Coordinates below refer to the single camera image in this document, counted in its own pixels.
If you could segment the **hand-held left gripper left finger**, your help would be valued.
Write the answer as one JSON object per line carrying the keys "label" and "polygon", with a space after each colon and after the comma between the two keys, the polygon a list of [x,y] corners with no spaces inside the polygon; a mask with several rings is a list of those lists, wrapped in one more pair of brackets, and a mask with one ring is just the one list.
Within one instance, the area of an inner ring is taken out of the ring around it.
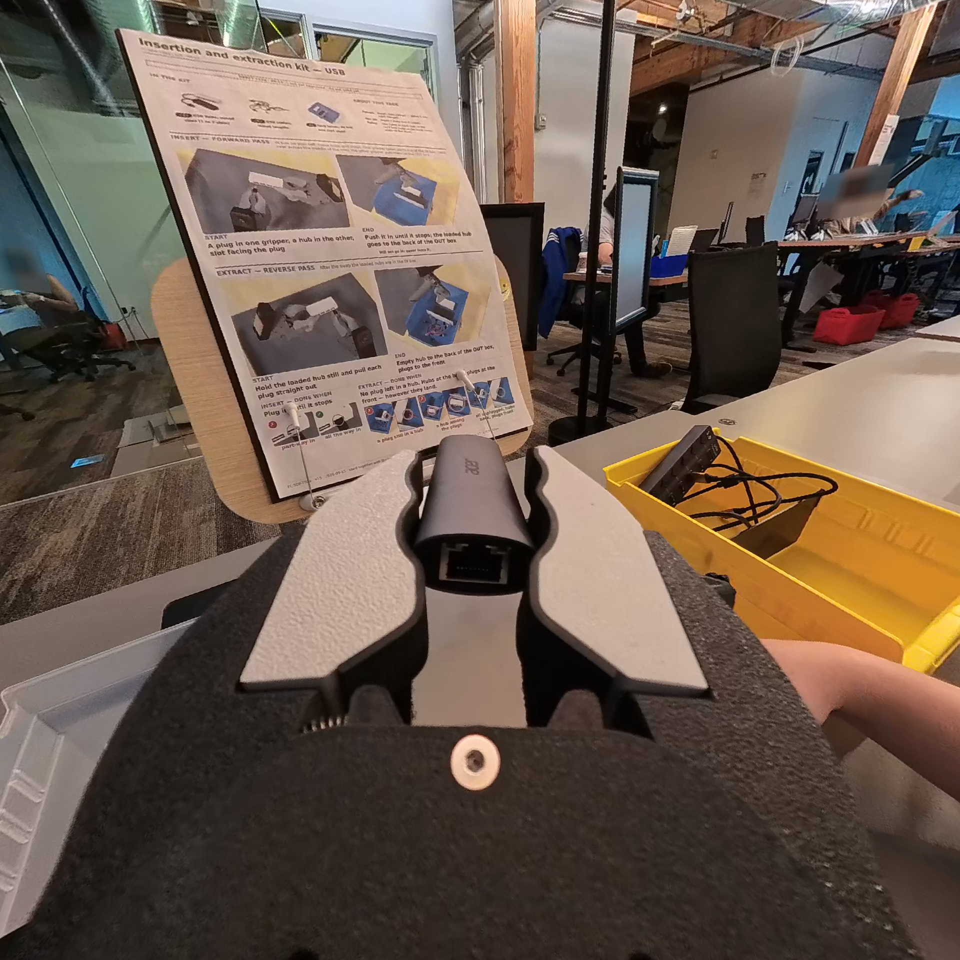
{"label": "hand-held left gripper left finger", "polygon": [[311,723],[345,720],[354,692],[390,694],[402,722],[426,665],[426,577],[412,541],[418,453],[400,451],[336,492],[306,523],[238,679],[250,692],[310,690]]}

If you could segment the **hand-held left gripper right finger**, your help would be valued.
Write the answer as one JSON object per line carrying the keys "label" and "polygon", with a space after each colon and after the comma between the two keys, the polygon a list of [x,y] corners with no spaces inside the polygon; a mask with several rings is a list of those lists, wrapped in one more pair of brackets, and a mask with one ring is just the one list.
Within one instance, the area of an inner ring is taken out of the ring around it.
{"label": "hand-held left gripper right finger", "polygon": [[534,541],[519,603],[526,724],[548,725],[585,691],[607,725],[635,695],[704,699],[711,688],[640,522],[556,449],[526,458]]}

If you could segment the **black multi-port usb hub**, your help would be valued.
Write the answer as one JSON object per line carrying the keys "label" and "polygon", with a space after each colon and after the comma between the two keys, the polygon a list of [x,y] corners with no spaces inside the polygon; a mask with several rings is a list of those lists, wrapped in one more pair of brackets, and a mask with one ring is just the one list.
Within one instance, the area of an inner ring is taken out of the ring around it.
{"label": "black multi-port usb hub", "polygon": [[693,426],[639,484],[648,496],[675,507],[701,483],[701,475],[716,461],[721,444],[708,425]]}

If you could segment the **grey slim usb hub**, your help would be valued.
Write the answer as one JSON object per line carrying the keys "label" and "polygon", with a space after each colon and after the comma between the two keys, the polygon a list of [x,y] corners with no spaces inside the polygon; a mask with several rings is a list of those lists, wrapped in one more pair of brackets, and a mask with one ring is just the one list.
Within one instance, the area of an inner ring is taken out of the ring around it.
{"label": "grey slim usb hub", "polygon": [[523,592],[534,541],[493,439],[454,436],[440,443],[413,548],[430,589]]}

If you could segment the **yellow plastic bin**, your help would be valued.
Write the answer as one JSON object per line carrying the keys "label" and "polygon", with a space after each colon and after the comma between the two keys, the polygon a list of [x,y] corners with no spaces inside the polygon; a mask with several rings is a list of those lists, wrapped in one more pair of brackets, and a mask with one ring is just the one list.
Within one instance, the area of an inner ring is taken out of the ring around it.
{"label": "yellow plastic bin", "polygon": [[[640,490],[678,441],[611,463],[606,488],[699,574],[725,577],[757,636],[832,642],[934,674],[959,638],[958,514],[750,438],[677,506]],[[769,559],[732,538],[806,498],[801,536]]]}

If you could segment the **clear plastic bin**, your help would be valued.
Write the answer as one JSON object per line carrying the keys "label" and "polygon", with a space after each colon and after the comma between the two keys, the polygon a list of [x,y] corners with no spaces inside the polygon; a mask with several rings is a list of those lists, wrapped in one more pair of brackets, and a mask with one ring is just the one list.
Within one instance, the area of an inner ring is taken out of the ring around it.
{"label": "clear plastic bin", "polygon": [[34,914],[124,714],[193,619],[2,692],[1,935]]}

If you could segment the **person's right forearm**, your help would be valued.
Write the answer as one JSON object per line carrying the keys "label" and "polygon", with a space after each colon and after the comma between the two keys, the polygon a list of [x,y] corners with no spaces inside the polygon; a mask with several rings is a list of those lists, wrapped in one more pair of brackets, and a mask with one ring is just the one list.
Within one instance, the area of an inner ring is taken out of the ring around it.
{"label": "person's right forearm", "polygon": [[955,801],[959,800],[959,688],[846,646],[762,639],[810,714],[838,714]]}

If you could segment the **black bin divider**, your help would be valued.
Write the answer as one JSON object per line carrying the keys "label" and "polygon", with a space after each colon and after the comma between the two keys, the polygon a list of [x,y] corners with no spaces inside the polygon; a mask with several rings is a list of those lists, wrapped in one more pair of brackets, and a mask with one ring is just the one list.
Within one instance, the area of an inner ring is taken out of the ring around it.
{"label": "black bin divider", "polygon": [[805,498],[762,519],[731,542],[755,557],[769,560],[797,543],[822,498]]}

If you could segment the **white metal document stand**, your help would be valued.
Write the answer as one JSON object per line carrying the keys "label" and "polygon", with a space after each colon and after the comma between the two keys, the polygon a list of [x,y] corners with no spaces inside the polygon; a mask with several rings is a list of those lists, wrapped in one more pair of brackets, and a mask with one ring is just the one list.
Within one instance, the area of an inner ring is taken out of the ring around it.
{"label": "white metal document stand", "polygon": [[[462,387],[463,397],[460,397],[457,394],[453,396],[453,399],[457,401],[463,400],[466,412],[471,413],[473,409],[471,407],[471,398],[476,399],[478,404],[482,404],[480,393],[476,388],[476,384],[463,368],[456,369],[454,371],[454,377]],[[422,397],[408,398],[403,404],[398,401],[390,404],[387,404],[386,402],[375,403],[371,408],[366,410],[367,424],[370,425],[373,421],[376,421],[380,424],[386,423],[388,425],[387,432],[389,433],[393,426],[402,427],[405,425],[407,428],[410,428],[411,424],[409,421],[411,419],[416,419],[417,422],[413,424],[414,428],[421,428],[424,425],[424,420],[428,419],[429,409],[430,405],[428,404],[427,399]],[[303,467],[304,479],[307,486],[307,493],[299,498],[298,505],[301,510],[312,514],[321,509],[322,506],[324,506],[324,504],[327,502],[328,498],[315,491],[310,472],[306,465],[304,445],[305,423],[301,415],[300,407],[298,406],[297,402],[293,400],[287,401],[284,405],[284,412],[287,414],[291,422],[296,448],[300,453],[301,465]]]}

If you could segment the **cardboard box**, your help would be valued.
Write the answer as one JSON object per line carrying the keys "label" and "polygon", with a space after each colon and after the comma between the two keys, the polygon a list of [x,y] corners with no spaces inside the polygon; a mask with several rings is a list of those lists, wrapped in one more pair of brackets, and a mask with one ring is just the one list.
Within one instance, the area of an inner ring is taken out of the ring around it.
{"label": "cardboard box", "polygon": [[163,446],[176,442],[187,448],[193,444],[193,436],[186,405],[177,404],[158,413],[125,420],[118,447],[122,449],[147,443]]}

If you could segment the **black office chair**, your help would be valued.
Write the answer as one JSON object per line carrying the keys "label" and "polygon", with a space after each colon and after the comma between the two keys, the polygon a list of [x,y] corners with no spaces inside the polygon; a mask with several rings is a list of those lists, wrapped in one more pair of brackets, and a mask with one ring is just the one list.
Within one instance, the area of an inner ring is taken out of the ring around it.
{"label": "black office chair", "polygon": [[693,253],[687,273],[690,379],[679,409],[693,415],[773,383],[782,357],[777,246]]}
{"label": "black office chair", "polygon": [[1,343],[47,369],[51,384],[70,375],[93,382],[101,367],[137,369],[130,361],[102,356],[102,338],[88,321],[56,327],[21,327],[2,335]]}

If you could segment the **blue jacket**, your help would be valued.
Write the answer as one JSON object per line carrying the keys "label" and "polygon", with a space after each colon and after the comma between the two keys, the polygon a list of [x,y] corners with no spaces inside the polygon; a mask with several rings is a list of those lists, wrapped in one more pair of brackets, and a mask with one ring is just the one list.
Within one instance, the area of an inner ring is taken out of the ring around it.
{"label": "blue jacket", "polygon": [[536,321],[539,337],[546,339],[561,318],[569,299],[567,273],[575,272],[583,242],[577,226],[551,229],[541,252],[541,292]]}

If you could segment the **black partition panel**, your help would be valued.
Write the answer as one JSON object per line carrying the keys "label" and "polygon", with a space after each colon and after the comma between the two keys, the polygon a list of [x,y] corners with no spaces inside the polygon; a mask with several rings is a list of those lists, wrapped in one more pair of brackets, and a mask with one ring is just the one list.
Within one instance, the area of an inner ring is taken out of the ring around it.
{"label": "black partition panel", "polygon": [[507,272],[521,344],[534,353],[544,288],[542,202],[482,203],[480,210],[493,253]]}

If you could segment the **red bag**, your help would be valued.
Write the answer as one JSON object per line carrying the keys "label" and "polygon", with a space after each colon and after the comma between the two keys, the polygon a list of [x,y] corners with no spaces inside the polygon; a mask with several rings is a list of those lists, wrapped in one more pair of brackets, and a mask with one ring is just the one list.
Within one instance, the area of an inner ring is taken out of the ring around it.
{"label": "red bag", "polygon": [[893,295],[880,290],[870,291],[859,306],[882,314],[879,330],[899,330],[910,326],[921,305],[917,294]]}
{"label": "red bag", "polygon": [[884,308],[870,305],[823,309],[817,318],[812,340],[831,346],[871,342],[880,331],[885,314]]}

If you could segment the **upright display board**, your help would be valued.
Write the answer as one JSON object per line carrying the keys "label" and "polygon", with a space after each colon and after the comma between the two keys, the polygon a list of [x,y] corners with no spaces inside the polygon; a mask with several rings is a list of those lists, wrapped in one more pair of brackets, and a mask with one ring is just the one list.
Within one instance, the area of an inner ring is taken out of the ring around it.
{"label": "upright display board", "polygon": [[646,318],[659,174],[619,167],[609,294],[611,330],[620,335]]}

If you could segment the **printed instruction sheet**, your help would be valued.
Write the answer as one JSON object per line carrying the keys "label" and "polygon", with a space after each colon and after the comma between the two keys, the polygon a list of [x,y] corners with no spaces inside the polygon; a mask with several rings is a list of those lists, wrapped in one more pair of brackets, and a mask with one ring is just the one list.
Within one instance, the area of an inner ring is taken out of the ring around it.
{"label": "printed instruction sheet", "polygon": [[[516,449],[513,357],[486,225],[419,73],[117,30],[203,303],[277,499],[395,450],[479,434]],[[482,404],[454,372],[464,369]],[[376,403],[430,405],[423,426]]]}

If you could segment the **black pole stand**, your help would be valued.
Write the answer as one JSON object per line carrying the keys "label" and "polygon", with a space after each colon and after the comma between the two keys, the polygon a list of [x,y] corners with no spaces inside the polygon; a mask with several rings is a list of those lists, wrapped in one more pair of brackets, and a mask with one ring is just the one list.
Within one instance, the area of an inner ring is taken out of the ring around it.
{"label": "black pole stand", "polygon": [[548,428],[550,447],[557,448],[588,436],[599,434],[610,427],[608,405],[610,381],[613,370],[613,353],[616,342],[608,319],[602,322],[599,334],[599,359],[596,385],[591,387],[592,362],[594,359],[594,320],[596,291],[599,282],[599,247],[603,200],[606,185],[606,153],[609,128],[609,100],[611,73],[617,30],[617,2],[602,4],[601,41],[596,85],[596,108],[593,132],[593,155],[589,216],[587,220],[588,244],[584,281],[582,338],[580,350],[580,379],[577,394],[577,411],[570,416],[553,420]]}

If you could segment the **wooden post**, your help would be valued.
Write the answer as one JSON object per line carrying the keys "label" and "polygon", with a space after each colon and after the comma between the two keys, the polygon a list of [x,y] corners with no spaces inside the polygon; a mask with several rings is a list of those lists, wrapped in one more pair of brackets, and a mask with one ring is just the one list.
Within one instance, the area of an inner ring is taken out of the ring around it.
{"label": "wooden post", "polygon": [[494,2],[500,114],[499,179],[504,203],[534,201],[537,26],[535,1]]}

